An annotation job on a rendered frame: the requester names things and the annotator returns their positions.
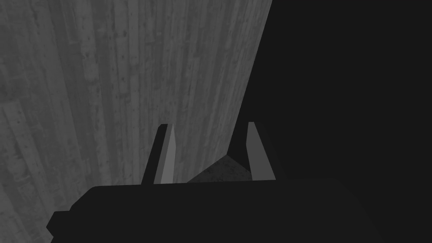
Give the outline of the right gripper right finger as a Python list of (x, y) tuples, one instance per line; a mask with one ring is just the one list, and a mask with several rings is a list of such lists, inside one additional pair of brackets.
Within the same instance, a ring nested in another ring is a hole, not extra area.
[(262, 123), (248, 123), (246, 149), (254, 181), (287, 180), (269, 134)]

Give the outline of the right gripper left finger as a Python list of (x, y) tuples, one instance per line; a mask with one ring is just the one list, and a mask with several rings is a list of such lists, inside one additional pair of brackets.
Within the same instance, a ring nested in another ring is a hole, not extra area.
[(172, 184), (175, 158), (174, 125), (161, 124), (157, 129), (141, 184)]

